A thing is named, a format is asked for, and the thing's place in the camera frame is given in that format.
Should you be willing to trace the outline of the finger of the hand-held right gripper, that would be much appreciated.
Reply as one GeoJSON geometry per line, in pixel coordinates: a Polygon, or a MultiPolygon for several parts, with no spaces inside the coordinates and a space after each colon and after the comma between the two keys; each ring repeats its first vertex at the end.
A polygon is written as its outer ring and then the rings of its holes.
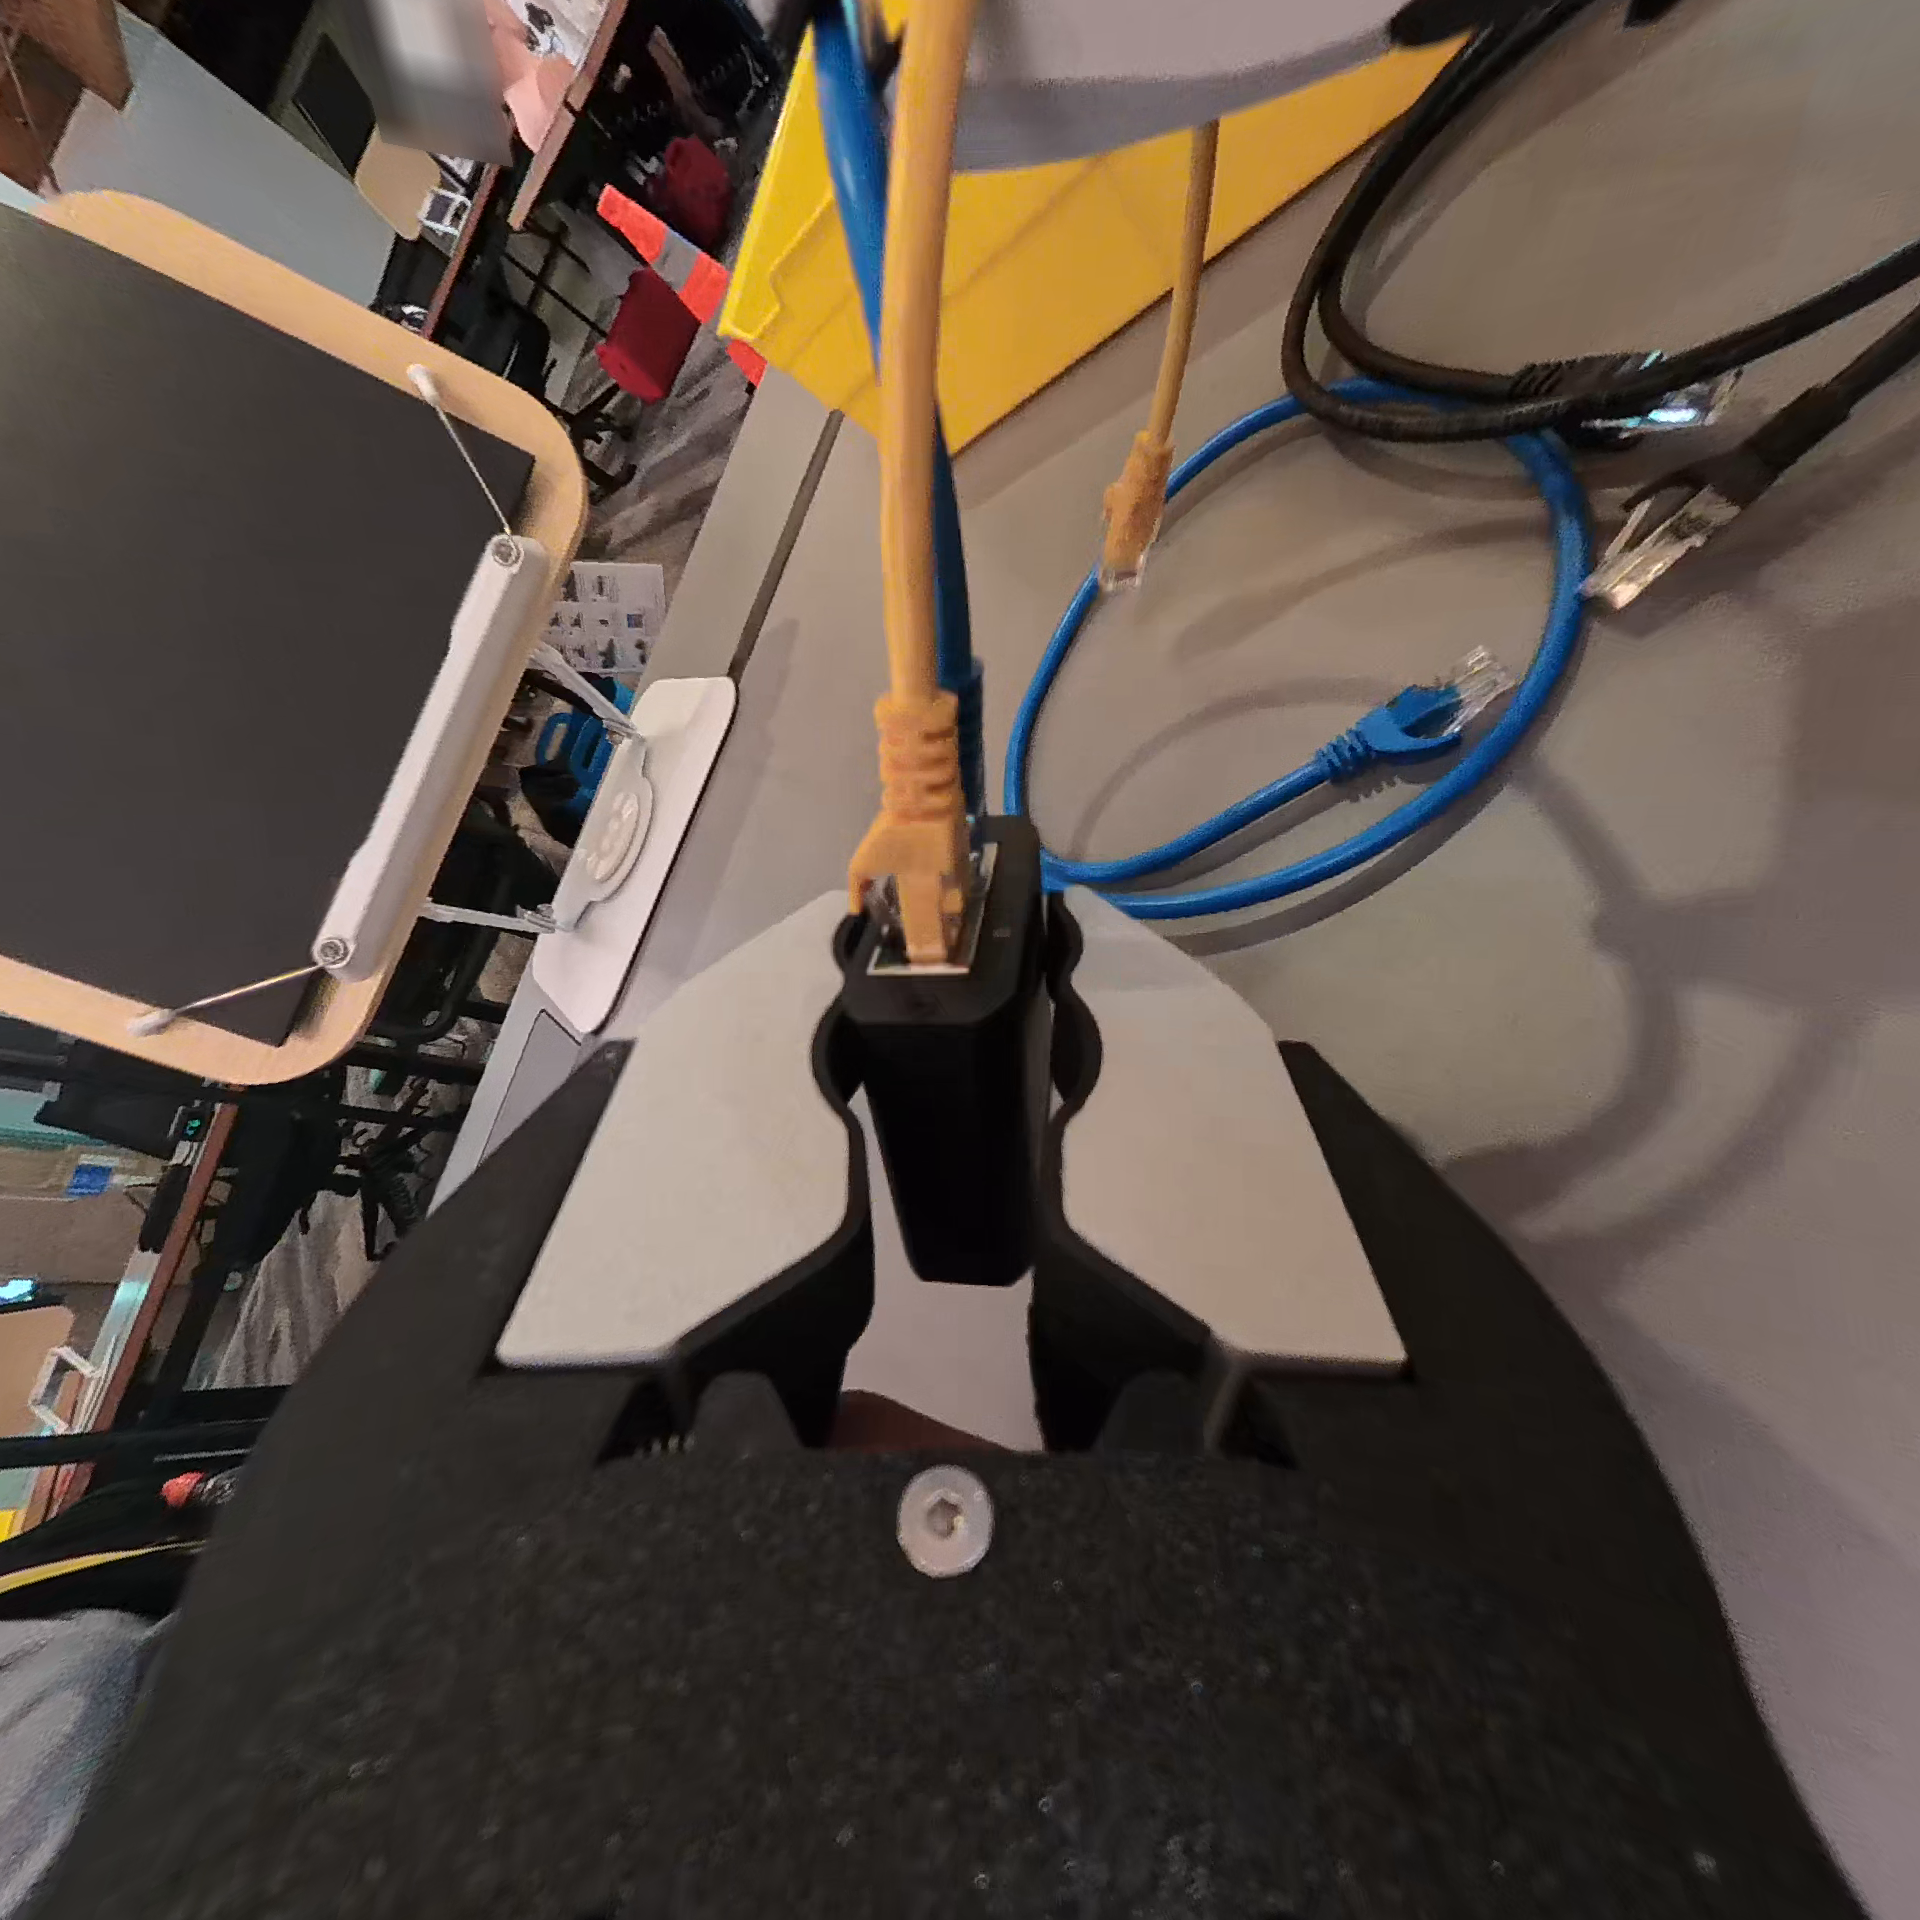
{"type": "Polygon", "coordinates": [[[1389,49],[1400,3],[979,3],[963,96],[1277,99],[1389,49]]]}

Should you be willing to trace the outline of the yellow plastic bin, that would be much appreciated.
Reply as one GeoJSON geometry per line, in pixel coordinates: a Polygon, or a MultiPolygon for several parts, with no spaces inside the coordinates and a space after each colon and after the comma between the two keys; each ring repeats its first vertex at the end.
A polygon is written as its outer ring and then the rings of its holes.
{"type": "MultiPolygon", "coordinates": [[[[1389,49],[1277,99],[960,96],[942,266],[938,397],[959,453],[1173,290],[1188,131],[1219,122],[1205,257],[1382,131],[1481,3],[1400,3],[1389,49]]],[[[813,33],[799,40],[741,234],[734,342],[878,433],[863,294],[835,204],[813,33]]]]}

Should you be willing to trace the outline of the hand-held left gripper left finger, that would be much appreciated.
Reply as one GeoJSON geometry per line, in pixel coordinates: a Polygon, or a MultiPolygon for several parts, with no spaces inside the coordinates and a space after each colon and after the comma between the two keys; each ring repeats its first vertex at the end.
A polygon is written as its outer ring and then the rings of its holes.
{"type": "Polygon", "coordinates": [[[502,1380],[625,1385],[653,1441],[752,1376],[802,1448],[833,1441],[878,1302],[844,928],[847,901],[803,901],[639,1021],[498,1335],[502,1380]]]}

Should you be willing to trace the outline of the orange traffic cone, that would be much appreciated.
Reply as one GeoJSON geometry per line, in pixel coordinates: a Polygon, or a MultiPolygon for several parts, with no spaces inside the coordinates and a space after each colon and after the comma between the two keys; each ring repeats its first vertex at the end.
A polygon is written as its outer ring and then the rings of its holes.
{"type": "Polygon", "coordinates": [[[612,183],[595,194],[595,214],[608,228],[612,228],[630,252],[634,252],[678,291],[699,326],[713,332],[719,340],[727,336],[723,312],[731,294],[731,273],[717,255],[696,248],[688,236],[665,225],[612,183]]]}

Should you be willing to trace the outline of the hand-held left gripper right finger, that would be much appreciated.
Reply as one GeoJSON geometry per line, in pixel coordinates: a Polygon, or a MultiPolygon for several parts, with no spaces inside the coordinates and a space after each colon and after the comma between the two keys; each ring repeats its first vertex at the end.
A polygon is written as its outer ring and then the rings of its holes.
{"type": "Polygon", "coordinates": [[[1253,1380],[1400,1380],[1402,1335],[1268,1022],[1088,887],[1049,905],[1029,1357],[1046,1448],[1173,1375],[1205,1445],[1253,1380]]]}

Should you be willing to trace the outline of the black ethernet port adapter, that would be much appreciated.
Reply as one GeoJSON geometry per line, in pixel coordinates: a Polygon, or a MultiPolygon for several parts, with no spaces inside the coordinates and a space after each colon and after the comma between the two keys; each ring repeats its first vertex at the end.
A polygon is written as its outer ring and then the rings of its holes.
{"type": "Polygon", "coordinates": [[[1041,838],[987,817],[959,957],[913,970],[872,912],[833,939],[844,1054],[869,1101],[904,1260],[918,1282],[1010,1288],[1036,1234],[1046,901],[1041,838]]]}

